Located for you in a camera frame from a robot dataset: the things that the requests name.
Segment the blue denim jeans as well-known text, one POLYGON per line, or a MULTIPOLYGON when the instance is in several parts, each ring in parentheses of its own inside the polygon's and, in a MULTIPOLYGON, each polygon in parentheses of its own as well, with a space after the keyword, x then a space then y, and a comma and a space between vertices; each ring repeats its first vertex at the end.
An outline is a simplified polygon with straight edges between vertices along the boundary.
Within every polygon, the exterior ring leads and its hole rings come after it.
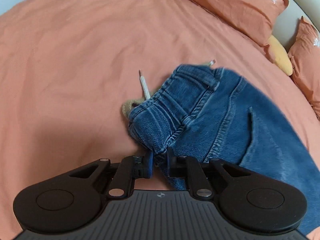
POLYGON ((319 169, 282 111, 226 68, 181 65, 148 100, 125 102, 131 137, 167 175, 166 151, 201 163, 219 158, 302 191, 301 233, 319 239, 319 169))

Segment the orange duvet cover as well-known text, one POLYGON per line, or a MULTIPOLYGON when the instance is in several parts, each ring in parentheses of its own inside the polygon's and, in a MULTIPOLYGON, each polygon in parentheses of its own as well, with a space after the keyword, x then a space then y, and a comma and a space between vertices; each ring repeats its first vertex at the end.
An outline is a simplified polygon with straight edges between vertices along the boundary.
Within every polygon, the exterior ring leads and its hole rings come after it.
POLYGON ((1 16, 1 239, 29 185, 137 146, 121 106, 182 63, 215 60, 283 111, 315 162, 319 121, 252 40, 189 0, 26 0, 1 16))

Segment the yellow plush cushion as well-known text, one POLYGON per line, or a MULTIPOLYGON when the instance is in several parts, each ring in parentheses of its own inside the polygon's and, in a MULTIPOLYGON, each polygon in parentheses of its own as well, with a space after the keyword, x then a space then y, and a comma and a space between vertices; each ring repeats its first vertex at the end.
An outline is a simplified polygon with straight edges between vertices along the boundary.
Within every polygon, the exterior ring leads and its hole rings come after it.
POLYGON ((287 76, 293 74, 293 66, 287 54, 287 51, 282 44, 271 35, 268 39, 267 53, 270 61, 274 63, 287 76))

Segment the orange pillow right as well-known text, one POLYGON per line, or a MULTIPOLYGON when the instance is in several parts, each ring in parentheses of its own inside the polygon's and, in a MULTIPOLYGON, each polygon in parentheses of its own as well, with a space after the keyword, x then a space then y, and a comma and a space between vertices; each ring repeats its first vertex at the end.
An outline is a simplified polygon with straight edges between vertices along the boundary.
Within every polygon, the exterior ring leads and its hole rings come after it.
POLYGON ((319 117, 319 54, 319 33, 305 17, 301 17, 296 40, 288 53, 293 66, 291 79, 304 94, 317 117, 319 117))

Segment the orange pillow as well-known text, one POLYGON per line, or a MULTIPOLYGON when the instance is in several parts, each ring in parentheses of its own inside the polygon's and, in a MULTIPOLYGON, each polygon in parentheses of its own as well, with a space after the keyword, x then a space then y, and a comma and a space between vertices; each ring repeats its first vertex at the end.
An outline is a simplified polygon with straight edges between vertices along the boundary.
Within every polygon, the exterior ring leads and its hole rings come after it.
POLYGON ((260 46, 267 44, 289 0, 191 0, 219 16, 260 46))
POLYGON ((288 53, 293 66, 291 79, 304 94, 317 117, 319 117, 319 54, 319 33, 305 17, 301 17, 296 40, 288 53))

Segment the orange pillow left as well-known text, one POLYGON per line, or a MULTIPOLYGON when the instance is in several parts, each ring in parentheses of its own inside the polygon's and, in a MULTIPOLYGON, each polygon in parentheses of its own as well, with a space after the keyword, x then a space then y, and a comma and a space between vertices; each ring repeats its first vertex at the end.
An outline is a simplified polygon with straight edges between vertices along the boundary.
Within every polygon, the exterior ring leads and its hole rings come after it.
POLYGON ((260 46, 267 44, 289 0, 191 0, 219 16, 260 46))

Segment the beige upholstered headboard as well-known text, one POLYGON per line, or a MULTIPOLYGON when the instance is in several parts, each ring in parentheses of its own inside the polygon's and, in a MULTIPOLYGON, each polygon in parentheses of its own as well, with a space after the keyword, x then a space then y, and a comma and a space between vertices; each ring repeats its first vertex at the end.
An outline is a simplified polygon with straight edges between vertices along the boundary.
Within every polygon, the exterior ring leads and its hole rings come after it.
POLYGON ((278 17, 273 35, 287 50, 294 43, 302 16, 319 31, 319 0, 289 0, 287 9, 278 17))

